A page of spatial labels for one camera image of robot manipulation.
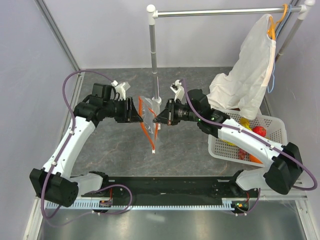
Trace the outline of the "clear orange-zipper zip bag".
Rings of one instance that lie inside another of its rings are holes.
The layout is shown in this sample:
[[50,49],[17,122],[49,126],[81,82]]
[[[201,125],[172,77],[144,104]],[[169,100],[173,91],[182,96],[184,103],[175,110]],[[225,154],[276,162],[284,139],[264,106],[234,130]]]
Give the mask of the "clear orange-zipper zip bag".
[[154,118],[160,113],[160,104],[145,96],[138,97],[138,114],[142,117],[140,127],[150,143],[151,152],[156,154],[158,132],[161,128],[159,123],[153,122]]

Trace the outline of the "yellow banana bunch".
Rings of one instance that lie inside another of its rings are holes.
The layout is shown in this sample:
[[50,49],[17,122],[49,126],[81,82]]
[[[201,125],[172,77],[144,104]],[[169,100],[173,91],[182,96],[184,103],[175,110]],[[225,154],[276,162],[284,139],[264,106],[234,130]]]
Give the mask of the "yellow banana bunch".
[[[242,125],[244,128],[248,129],[249,131],[252,131],[252,129],[250,128],[250,121],[248,119],[241,117],[239,119],[239,124]],[[230,146],[236,146],[235,144],[226,140],[223,140],[223,142],[227,143]]]

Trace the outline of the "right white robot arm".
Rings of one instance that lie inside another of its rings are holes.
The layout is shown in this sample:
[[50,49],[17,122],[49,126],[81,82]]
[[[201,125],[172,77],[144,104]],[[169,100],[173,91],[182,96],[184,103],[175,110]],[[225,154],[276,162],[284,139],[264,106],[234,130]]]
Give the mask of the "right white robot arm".
[[289,142],[283,145],[266,139],[244,128],[226,113],[210,106],[208,98],[200,89],[192,89],[186,95],[186,103],[170,98],[154,123],[175,126],[180,121],[196,122],[207,135],[230,142],[263,163],[255,170],[239,170],[229,184],[235,197],[246,191],[269,187],[286,195],[294,187],[303,172],[299,148]]

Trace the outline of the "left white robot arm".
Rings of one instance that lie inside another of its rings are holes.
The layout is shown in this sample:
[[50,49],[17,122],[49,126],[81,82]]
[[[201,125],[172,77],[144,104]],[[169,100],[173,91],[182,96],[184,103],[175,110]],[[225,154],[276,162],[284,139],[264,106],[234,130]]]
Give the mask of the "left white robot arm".
[[71,172],[85,142],[104,119],[111,118],[119,124],[143,122],[133,99],[126,96],[129,88],[128,82],[95,83],[91,94],[75,106],[74,117],[52,157],[29,175],[37,197],[68,208],[86,193],[94,192],[99,197],[109,193],[110,185],[102,174],[90,172],[72,177]]

